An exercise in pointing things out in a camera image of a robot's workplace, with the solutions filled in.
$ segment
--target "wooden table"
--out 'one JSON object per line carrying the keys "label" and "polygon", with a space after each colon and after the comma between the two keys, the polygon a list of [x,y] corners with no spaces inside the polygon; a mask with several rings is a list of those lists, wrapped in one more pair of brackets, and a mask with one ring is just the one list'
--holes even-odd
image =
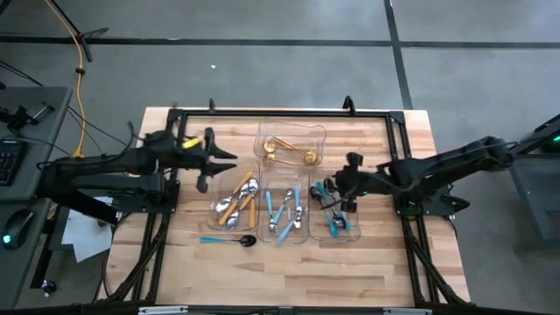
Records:
{"label": "wooden table", "polygon": [[[147,108],[140,134],[165,127],[168,108]],[[428,114],[404,111],[412,155],[436,153]],[[376,118],[281,118],[283,122],[321,124],[327,129],[321,167],[337,169],[345,155],[364,155],[363,169],[389,161],[387,131]],[[213,127],[217,144],[239,158],[254,158],[253,142],[260,118],[189,117],[189,136]],[[158,304],[178,305],[305,305],[412,306],[403,231],[388,196],[359,198],[361,238],[345,244],[309,238],[301,245],[275,246],[258,242],[252,248],[228,244],[200,244],[204,235],[216,236],[207,226],[209,194],[196,191],[197,171],[180,171],[177,212],[171,217],[161,271]],[[109,290],[129,274],[137,262],[146,214],[132,214],[117,229],[108,259]],[[459,248],[449,222],[426,217],[433,262],[460,297],[469,300]],[[424,268],[418,261],[423,292],[428,297]],[[151,264],[144,278],[149,286]]]}

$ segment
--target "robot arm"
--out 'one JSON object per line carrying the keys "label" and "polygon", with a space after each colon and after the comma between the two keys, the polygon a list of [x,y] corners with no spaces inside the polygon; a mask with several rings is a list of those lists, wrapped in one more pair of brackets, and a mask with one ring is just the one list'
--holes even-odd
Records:
{"label": "robot arm", "polygon": [[508,153],[508,144],[487,136],[433,157],[379,164],[376,172],[359,171],[363,156],[350,152],[346,155],[348,165],[334,175],[334,189],[340,194],[342,211],[346,212],[355,212],[355,199],[368,193],[399,195],[408,202],[421,203],[441,187],[475,172],[507,169],[514,161],[514,156]]}

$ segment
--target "spoon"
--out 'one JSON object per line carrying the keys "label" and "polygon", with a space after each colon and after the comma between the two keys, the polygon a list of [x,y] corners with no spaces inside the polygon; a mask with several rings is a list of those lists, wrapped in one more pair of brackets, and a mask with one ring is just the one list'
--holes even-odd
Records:
{"label": "spoon", "polygon": [[[322,199],[324,198],[324,196],[316,186],[309,187],[309,195],[311,196],[312,199],[318,201],[321,204],[321,206],[323,206]],[[331,211],[332,211],[332,224],[336,228],[346,228],[347,221],[343,217],[339,216],[336,212],[334,212],[334,209],[332,207],[331,207]]]}
{"label": "spoon", "polygon": [[243,176],[243,179],[239,182],[239,184],[237,184],[237,187],[231,192],[231,194],[228,197],[220,200],[220,202],[216,204],[214,210],[216,210],[218,214],[221,214],[229,208],[232,198],[243,187],[243,185],[247,184],[247,181],[251,178],[251,176],[253,176],[252,171],[246,172],[245,176]]}
{"label": "spoon", "polygon": [[239,208],[237,208],[237,211],[227,217],[226,230],[233,230],[237,227],[237,224],[239,223],[239,214],[242,212],[243,208],[253,199],[256,192],[258,192],[259,190],[259,182],[256,179],[250,179],[247,184],[248,190],[245,193],[245,196],[247,197],[245,197],[243,203],[241,203]]}
{"label": "spoon", "polygon": [[294,227],[295,228],[301,228],[301,216],[304,213],[304,209],[299,205],[299,185],[296,185],[295,188],[295,198],[294,198],[294,204],[296,206],[296,218],[294,219]]}
{"label": "spoon", "polygon": [[229,208],[227,209],[227,211],[220,217],[220,219],[218,220],[218,224],[219,225],[224,225],[226,224],[226,220],[228,219],[229,215],[235,210],[235,207],[237,206],[237,203],[239,203],[239,200],[241,200],[243,197],[247,196],[249,194],[249,182],[245,183],[242,187],[241,190],[239,191],[239,196],[237,197],[236,200],[234,200],[231,205],[229,205]]}
{"label": "spoon", "polygon": [[280,215],[282,214],[282,210],[284,210],[284,206],[286,205],[286,202],[288,202],[288,200],[290,200],[293,195],[294,195],[294,190],[291,189],[291,188],[288,188],[286,190],[286,194],[283,196],[282,205],[278,208],[278,211],[276,211],[276,215],[274,216],[274,219],[272,219],[270,221],[269,231],[271,233],[276,233],[277,232],[277,230],[278,230],[278,220],[280,220]]}
{"label": "spoon", "polygon": [[244,235],[239,240],[232,240],[227,238],[219,237],[200,237],[201,243],[213,243],[213,242],[239,242],[243,247],[251,247],[256,243],[256,237],[253,235]]}
{"label": "spoon", "polygon": [[[336,198],[334,198],[334,192],[336,192],[336,186],[334,185],[334,182],[332,179],[330,178],[325,178],[325,180],[323,180],[323,188],[325,189],[325,192],[327,195],[329,195],[329,197],[332,198],[332,201],[336,201]],[[349,230],[350,229],[350,225],[347,224],[347,218],[344,215],[344,213],[342,212],[342,210],[339,209],[339,217],[342,218],[342,220],[344,220],[344,229]]]}

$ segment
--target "silver spoon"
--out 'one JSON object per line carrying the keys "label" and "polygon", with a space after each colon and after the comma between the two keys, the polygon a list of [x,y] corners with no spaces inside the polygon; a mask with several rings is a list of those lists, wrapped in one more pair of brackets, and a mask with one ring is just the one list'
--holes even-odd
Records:
{"label": "silver spoon", "polygon": [[239,223],[239,214],[242,212],[243,208],[251,201],[251,199],[255,197],[256,192],[258,192],[259,190],[259,182],[256,179],[250,179],[247,184],[247,190],[244,191],[244,194],[247,197],[245,197],[245,200],[243,201],[243,203],[241,203],[237,211],[235,213],[232,213],[227,218],[226,230],[233,230],[237,227],[237,224]]}
{"label": "silver spoon", "polygon": [[286,205],[286,202],[288,202],[288,200],[290,200],[294,195],[294,190],[291,188],[288,188],[286,190],[286,193],[283,196],[283,203],[282,205],[278,208],[278,211],[276,211],[276,215],[274,216],[274,219],[270,220],[269,223],[269,232],[271,233],[276,233],[278,230],[278,220],[280,220],[280,215],[282,214],[282,210],[284,210],[284,206]]}
{"label": "silver spoon", "polygon": [[[312,199],[318,201],[319,204],[323,206],[323,201],[322,201],[323,195],[321,194],[321,191],[316,186],[311,186],[309,188],[309,195],[311,196]],[[331,207],[331,211],[332,211],[332,224],[334,224],[336,228],[347,228],[347,221],[341,215],[338,215],[332,207]]]}
{"label": "silver spoon", "polygon": [[243,177],[243,179],[239,182],[238,186],[231,192],[231,194],[226,198],[220,200],[220,202],[216,204],[214,210],[216,210],[218,214],[221,214],[224,211],[228,210],[229,206],[231,206],[231,200],[234,198],[238,191],[240,191],[244,186],[247,185],[248,180],[251,178],[252,174],[252,171],[248,171],[245,174],[245,177]]}

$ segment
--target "concrete floor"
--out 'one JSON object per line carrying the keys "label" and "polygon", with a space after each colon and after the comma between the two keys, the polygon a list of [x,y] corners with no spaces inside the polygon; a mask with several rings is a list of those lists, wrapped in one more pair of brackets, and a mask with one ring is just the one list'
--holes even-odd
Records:
{"label": "concrete floor", "polygon": [[[382,0],[60,0],[83,31],[107,36],[190,39],[389,40]],[[401,40],[560,41],[555,0],[393,0]],[[46,5],[18,0],[0,16],[2,33],[65,36]],[[72,45],[1,44],[0,59],[48,86],[74,87]],[[288,46],[92,46],[82,98],[87,119],[126,139],[146,106],[206,105],[402,109],[391,48]],[[426,109],[439,151],[486,135],[519,139],[558,114],[560,50],[403,49],[414,109]],[[30,82],[0,72],[11,86]],[[75,99],[72,106],[77,108]],[[118,143],[91,130],[106,152]],[[71,151],[79,129],[68,118],[57,142]],[[86,142],[85,153],[96,154]],[[520,257],[531,237],[527,211],[508,173],[480,173],[454,194],[472,205],[458,214],[458,243],[472,301],[560,312],[560,257]],[[25,290],[18,306],[91,301],[103,256],[76,264],[58,255],[49,270],[59,291]]]}

